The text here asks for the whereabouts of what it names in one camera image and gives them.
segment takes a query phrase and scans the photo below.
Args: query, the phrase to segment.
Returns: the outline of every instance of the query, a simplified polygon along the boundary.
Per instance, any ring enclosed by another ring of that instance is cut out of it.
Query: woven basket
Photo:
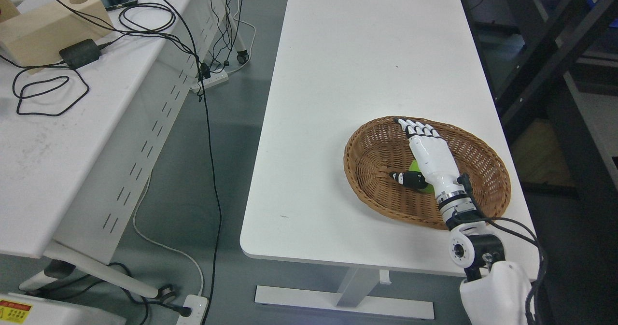
[[[344,170],[358,198],[373,210],[411,224],[446,230],[433,194],[404,188],[389,177],[414,160],[395,116],[362,125],[346,145]],[[448,142],[461,173],[470,175],[474,196],[488,217],[501,216],[510,201],[510,179],[502,160],[485,142],[459,127],[423,118]]]

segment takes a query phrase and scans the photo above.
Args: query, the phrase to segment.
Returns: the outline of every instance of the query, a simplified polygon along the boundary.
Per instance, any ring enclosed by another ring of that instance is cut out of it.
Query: black power brick
[[[63,48],[58,53],[71,69],[81,68],[88,63],[96,61],[101,56],[99,45],[95,44],[92,39],[80,41],[74,45]]]

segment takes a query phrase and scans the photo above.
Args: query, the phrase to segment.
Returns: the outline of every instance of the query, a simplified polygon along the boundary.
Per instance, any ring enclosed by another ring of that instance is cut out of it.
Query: white robotic arm
[[[410,142],[419,170],[433,185],[442,219],[450,229],[449,254],[466,272],[462,303],[472,325],[526,325],[525,301],[531,285],[517,263],[505,260],[500,239],[492,233],[462,184],[446,140],[431,125],[395,119]],[[391,174],[404,184],[403,173]],[[488,276],[481,277],[480,268]]]

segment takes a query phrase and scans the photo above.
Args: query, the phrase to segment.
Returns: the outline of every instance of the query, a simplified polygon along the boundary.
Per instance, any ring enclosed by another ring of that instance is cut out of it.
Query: green object
[[[417,171],[418,173],[421,173],[421,169],[419,168],[419,163],[414,160],[411,164],[410,167],[408,168],[409,171]],[[416,189],[418,192],[421,193],[433,193],[433,186],[431,184],[428,184],[426,188],[424,189]]]

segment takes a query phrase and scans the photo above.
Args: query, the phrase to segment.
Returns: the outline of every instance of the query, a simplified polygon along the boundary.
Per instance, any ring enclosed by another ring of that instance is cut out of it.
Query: desk with vent slots
[[[26,0],[20,10],[50,1]],[[204,58],[219,35],[210,5],[223,20],[223,0],[168,1],[182,13]],[[110,12],[117,28],[119,13]],[[156,28],[169,14],[135,11],[134,17],[142,26]],[[179,23],[166,32],[190,43]],[[112,33],[97,43],[117,36]],[[129,36],[78,70],[91,90],[68,112],[19,116],[11,94],[18,69],[0,63],[0,253],[67,261],[110,281],[114,271],[104,264],[114,253],[197,71],[194,57],[172,43]],[[27,83],[56,75],[43,70],[23,79]],[[25,101],[22,111],[58,112],[83,91],[73,76],[62,89]],[[112,282],[156,296],[150,286],[116,277]]]

